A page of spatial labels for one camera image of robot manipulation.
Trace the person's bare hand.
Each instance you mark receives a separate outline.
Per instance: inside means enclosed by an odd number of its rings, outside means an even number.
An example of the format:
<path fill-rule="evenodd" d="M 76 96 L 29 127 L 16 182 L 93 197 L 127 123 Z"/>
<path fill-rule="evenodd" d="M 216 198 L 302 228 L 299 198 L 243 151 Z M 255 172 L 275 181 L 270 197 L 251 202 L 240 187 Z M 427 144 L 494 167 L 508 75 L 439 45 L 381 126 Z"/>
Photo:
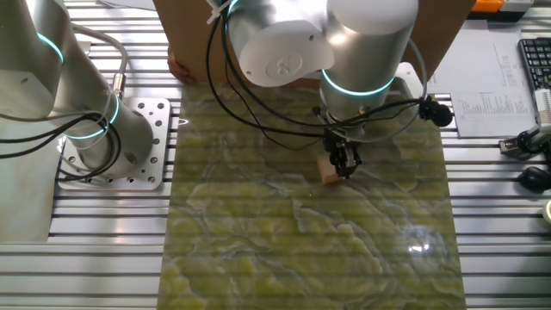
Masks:
<path fill-rule="evenodd" d="M 167 53 L 167 65 L 169 66 L 170 73 L 183 84 L 194 84 L 196 79 L 191 75 L 191 72 L 185 66 L 181 65 L 176 60 L 171 46 L 168 46 Z"/>

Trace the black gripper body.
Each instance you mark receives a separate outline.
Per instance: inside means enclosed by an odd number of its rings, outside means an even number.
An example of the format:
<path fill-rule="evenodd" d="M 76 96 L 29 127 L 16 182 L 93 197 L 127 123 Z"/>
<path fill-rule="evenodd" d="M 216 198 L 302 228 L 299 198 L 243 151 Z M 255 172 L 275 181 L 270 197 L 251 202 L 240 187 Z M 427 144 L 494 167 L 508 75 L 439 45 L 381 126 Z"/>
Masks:
<path fill-rule="evenodd" d="M 338 148 L 358 147 L 361 143 L 357 141 L 351 141 L 335 134 L 330 129 L 325 129 L 323 133 L 323 144 L 326 152 L 334 151 Z"/>

